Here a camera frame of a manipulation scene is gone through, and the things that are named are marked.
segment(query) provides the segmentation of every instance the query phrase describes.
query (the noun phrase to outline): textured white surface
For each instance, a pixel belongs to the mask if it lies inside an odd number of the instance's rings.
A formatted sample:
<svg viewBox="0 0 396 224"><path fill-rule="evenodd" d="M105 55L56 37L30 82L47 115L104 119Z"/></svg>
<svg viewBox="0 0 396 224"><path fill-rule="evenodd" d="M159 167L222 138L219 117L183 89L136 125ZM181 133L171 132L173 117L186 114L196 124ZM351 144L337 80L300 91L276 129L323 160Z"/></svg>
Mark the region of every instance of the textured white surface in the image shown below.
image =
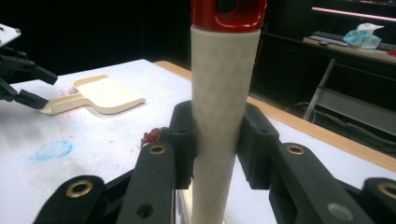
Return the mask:
<svg viewBox="0 0 396 224"><path fill-rule="evenodd" d="M191 27L194 224L224 219L259 36L260 30L218 33Z"/></svg>
<svg viewBox="0 0 396 224"><path fill-rule="evenodd" d="M98 175L108 182L133 169L143 133L168 126L173 107L191 99L188 80L144 60L62 76L54 86L30 81L13 87L47 99L57 98L74 93L74 80L101 74L123 83L147 101L117 115L102 115L83 106L53 117L24 105L0 101L1 223L32 223L48 197L69 178ZM354 187L361 188L368 177L396 179L391 171L274 119L270 121L282 142L309 147L334 177ZM64 151L51 152L46 146L58 146ZM276 223L268 191L249 188L238 160L233 168L225 217L229 224Z"/></svg>

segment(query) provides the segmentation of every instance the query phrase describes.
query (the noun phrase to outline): cable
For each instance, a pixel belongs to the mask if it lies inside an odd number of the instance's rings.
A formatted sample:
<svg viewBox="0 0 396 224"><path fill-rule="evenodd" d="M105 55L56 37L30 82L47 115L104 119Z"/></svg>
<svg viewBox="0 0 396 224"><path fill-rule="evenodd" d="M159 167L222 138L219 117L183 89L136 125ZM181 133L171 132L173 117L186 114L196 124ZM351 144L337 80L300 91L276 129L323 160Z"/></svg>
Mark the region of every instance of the cable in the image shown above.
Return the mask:
<svg viewBox="0 0 396 224"><path fill-rule="evenodd" d="M381 137L378 137L374 133L370 133L369 131L364 130L361 127L358 127L358 126L353 125L351 123L346 123L343 120L331 117L331 116L329 116L326 113L323 113L321 111L318 111L318 113L320 115L322 115L323 117L325 117L326 119L331 120L332 122L334 122L338 126L344 128L344 130L346 130L347 133L348 133L347 138L351 139L353 137L353 136L351 136L351 134L353 133L353 134L356 135L356 137L359 138L359 140L361 140L364 143L366 143L365 144L366 146L376 147L378 149L381 149L381 150L387 151L387 152L391 152L391 153L395 153L396 152L396 149L385 149L384 148L384 147L396 147L396 143L394 143L392 141L389 141L387 139L383 139Z"/></svg>
<svg viewBox="0 0 396 224"><path fill-rule="evenodd" d="M285 112L288 112L288 110L290 110L292 107L297 106L297 105L308 105L308 106L311 106L311 107L312 107L312 110L314 111L314 118L312 119L312 122L311 122L311 123L315 123L315 119L317 118L317 110L315 109L314 106L312 106L312 105L309 104L308 102L299 102L299 103L297 103L297 104L295 104L295 105L292 105L292 106L286 108L284 111L285 111Z"/></svg>

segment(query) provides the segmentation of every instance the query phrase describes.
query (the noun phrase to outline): red cap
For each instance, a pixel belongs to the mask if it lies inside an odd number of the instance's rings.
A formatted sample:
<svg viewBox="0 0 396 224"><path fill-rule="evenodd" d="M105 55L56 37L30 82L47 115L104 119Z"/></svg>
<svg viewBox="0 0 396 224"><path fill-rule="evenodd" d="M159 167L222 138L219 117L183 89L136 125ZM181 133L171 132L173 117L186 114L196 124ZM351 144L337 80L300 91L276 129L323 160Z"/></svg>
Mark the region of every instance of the red cap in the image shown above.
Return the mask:
<svg viewBox="0 0 396 224"><path fill-rule="evenodd" d="M191 0L191 23L210 31L255 31L262 27L266 4L267 0L237 0L233 11L218 13L216 0Z"/></svg>

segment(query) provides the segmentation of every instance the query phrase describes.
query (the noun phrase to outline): beige spatula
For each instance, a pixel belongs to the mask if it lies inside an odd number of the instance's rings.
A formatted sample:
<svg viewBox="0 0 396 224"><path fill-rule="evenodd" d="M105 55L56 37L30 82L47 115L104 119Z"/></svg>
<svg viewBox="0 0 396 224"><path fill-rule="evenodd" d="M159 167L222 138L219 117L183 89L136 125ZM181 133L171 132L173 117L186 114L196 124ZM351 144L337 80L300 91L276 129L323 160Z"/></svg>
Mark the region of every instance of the beige spatula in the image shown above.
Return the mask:
<svg viewBox="0 0 396 224"><path fill-rule="evenodd" d="M40 112L55 115L83 105L90 105L102 114L117 114L145 102L144 98L126 90L107 75L76 80L73 87L78 91L77 93L49 100Z"/></svg>

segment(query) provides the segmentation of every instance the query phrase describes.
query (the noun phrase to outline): black wall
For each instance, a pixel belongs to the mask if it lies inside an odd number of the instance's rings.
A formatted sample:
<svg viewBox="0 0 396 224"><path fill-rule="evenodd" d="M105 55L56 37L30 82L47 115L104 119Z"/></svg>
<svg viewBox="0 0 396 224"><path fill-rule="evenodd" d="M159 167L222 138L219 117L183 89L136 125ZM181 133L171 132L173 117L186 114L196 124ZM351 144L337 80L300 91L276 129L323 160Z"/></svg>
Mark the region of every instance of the black wall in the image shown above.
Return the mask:
<svg viewBox="0 0 396 224"><path fill-rule="evenodd" d="M3 1L7 46L56 75L137 59L189 64L190 1Z"/></svg>

